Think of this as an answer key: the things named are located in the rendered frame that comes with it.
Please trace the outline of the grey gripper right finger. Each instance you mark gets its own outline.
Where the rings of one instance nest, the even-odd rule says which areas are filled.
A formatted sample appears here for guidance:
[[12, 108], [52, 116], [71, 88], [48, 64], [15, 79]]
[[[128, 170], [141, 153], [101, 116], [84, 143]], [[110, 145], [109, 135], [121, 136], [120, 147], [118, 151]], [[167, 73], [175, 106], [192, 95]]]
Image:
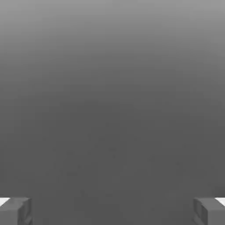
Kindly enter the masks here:
[[225, 225], [225, 197], [194, 198], [193, 212], [196, 225]]

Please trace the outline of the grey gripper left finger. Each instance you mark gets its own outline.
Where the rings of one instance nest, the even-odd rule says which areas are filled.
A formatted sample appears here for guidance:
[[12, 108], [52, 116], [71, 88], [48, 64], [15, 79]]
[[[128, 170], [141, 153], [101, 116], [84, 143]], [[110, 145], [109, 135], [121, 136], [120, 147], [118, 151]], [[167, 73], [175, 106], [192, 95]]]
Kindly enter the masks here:
[[32, 198], [0, 197], [0, 225], [33, 225]]

